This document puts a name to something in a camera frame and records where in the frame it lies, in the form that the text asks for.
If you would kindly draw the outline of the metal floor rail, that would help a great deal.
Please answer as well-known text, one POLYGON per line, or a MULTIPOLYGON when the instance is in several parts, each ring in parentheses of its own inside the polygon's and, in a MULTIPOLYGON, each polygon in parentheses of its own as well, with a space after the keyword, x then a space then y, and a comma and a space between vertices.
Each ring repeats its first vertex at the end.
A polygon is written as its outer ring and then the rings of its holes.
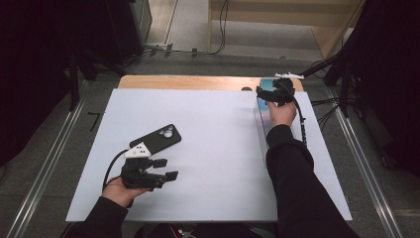
POLYGON ((66 118, 52 144, 52 147, 44 159, 44 163, 38 172, 38 175, 33 182, 33 185, 25 196, 19 211, 14 219, 14 222, 9 229, 6 238, 22 238, 32 217, 35 213, 39 202, 45 192, 45 189, 50 181, 53 171, 60 158, 62 150, 74 128, 74 125, 79 117, 79 114, 85 104, 86 95, 91 88, 91 82, 83 80, 80 89, 79 101, 75 104, 72 111, 68 112, 66 118))
POLYGON ((404 238, 387 198, 369 165, 368 158, 358 140, 351 120, 342 111, 344 102, 345 99, 340 99, 337 102, 338 108, 336 109, 336 117, 338 118, 342 131, 350 146, 350 150, 356 161, 359 172, 361 173, 374 210, 388 238, 404 238))

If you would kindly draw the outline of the black phone case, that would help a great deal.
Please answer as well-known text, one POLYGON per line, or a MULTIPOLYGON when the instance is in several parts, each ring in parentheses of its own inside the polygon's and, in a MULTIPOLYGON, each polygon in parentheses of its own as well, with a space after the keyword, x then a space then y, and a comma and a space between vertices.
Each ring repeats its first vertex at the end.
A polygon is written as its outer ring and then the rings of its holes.
POLYGON ((144 143, 152 155, 165 150, 166 148, 179 143, 181 136, 173 124, 168 124, 160 129, 157 129, 141 138, 132 141, 129 144, 130 148, 144 143))

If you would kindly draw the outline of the wooden table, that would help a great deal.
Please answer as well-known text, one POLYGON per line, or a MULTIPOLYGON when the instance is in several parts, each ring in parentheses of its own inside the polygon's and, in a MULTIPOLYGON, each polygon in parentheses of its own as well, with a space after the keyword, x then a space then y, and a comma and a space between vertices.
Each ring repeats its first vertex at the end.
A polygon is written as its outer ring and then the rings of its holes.
POLYGON ((125 75, 119 88, 254 90, 260 77, 208 75, 125 75))

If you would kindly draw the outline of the clear plastic tray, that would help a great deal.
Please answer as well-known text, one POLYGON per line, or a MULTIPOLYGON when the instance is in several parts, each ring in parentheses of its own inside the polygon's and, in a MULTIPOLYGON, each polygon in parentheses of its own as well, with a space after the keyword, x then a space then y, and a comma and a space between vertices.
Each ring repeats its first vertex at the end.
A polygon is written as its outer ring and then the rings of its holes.
POLYGON ((258 98, 256 100, 254 114, 256 119, 257 130, 259 134, 259 140, 262 151, 262 163, 266 166, 266 152, 268 150, 268 144, 266 142, 266 135, 271 130, 272 124, 269 116, 269 109, 265 104, 265 101, 258 98))

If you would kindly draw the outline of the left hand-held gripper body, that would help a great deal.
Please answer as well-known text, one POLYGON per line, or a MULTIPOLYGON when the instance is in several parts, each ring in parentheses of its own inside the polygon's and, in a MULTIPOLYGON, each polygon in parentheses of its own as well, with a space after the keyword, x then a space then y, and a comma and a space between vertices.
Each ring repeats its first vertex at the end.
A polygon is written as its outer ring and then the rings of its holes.
POLYGON ((162 188, 166 176, 147 172, 148 168, 153 167, 151 155, 144 143, 123 153, 125 164, 122 166, 121 178, 126 188, 162 188))

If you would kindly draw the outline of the person's left hand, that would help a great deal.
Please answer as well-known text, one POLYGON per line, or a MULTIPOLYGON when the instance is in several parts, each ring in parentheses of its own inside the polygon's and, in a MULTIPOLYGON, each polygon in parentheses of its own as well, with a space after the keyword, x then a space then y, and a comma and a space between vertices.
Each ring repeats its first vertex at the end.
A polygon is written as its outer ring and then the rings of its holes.
POLYGON ((126 188, 120 177, 111 178, 102 191, 102 196, 127 208, 132 200, 146 193, 147 188, 126 188))

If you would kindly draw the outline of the white board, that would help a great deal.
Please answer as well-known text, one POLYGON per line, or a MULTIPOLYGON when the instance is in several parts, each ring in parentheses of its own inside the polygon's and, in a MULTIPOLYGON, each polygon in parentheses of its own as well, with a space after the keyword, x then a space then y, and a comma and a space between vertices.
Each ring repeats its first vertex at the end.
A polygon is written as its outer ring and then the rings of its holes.
POLYGON ((82 221, 130 142, 173 124, 181 141, 161 152, 178 177, 136 198, 140 222, 273 222, 276 204, 263 165, 252 91, 116 89, 112 92, 66 219, 82 221))

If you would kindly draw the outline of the black cabinet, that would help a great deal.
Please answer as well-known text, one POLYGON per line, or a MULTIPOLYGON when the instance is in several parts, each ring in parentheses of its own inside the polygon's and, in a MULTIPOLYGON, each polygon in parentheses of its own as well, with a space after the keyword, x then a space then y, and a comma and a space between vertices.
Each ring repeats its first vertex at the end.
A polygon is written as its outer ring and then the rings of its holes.
POLYGON ((107 0, 121 62, 143 52, 153 22, 149 0, 107 0))

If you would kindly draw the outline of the person's right hand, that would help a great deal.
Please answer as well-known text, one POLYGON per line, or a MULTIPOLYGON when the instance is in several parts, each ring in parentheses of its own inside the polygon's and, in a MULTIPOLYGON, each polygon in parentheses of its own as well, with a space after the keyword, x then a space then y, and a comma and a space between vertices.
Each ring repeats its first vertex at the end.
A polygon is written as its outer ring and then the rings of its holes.
POLYGON ((270 121, 273 126, 292 125, 297 113, 294 103, 277 106, 273 102, 268 101, 266 105, 268 107, 270 121))

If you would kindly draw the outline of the black curtain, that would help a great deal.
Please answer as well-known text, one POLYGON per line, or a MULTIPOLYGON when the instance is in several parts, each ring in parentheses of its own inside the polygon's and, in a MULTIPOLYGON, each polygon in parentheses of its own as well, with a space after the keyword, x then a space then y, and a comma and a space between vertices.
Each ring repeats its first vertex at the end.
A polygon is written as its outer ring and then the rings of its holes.
POLYGON ((81 42, 98 0, 0 0, 0 167, 26 147, 54 107, 70 95, 69 56, 93 80, 81 42))
POLYGON ((387 165, 420 178, 420 0, 366 0, 351 39, 365 121, 387 165))

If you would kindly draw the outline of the black stand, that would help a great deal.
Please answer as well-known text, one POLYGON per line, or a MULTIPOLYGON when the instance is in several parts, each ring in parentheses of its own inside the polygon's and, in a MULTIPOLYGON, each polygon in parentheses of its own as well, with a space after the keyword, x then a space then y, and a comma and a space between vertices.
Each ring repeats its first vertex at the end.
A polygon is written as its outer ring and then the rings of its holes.
POLYGON ((70 106, 69 110, 74 111, 79 101, 79 86, 77 75, 77 63, 75 51, 72 51, 69 56, 68 74, 70 79, 70 106))
POLYGON ((300 75, 307 77, 321 69, 328 68, 323 79, 326 86, 334 86, 341 81, 341 91, 339 96, 339 108, 345 117, 348 117, 348 96, 350 89, 350 81, 352 76, 352 68, 350 62, 342 54, 335 54, 328 59, 322 59, 314 62, 308 69, 300 72, 300 75))

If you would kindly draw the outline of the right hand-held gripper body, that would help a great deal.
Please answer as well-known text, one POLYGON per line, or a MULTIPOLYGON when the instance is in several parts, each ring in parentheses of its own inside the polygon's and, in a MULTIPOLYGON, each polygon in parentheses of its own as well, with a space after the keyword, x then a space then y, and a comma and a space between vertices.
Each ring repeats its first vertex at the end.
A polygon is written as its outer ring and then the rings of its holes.
POLYGON ((272 86, 274 87, 274 102, 278 105, 284 105, 286 103, 292 102, 294 98, 295 88, 293 84, 293 79, 301 80, 303 75, 298 75, 294 73, 276 73, 274 79, 272 80, 272 86))

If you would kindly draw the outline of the light wooden shelf unit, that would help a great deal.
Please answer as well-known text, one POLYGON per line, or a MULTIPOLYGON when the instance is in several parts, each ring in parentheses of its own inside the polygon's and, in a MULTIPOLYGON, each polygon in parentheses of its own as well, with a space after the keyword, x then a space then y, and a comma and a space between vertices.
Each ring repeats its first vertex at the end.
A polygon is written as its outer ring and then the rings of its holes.
POLYGON ((208 48, 259 57, 326 59, 365 0, 205 0, 208 48))

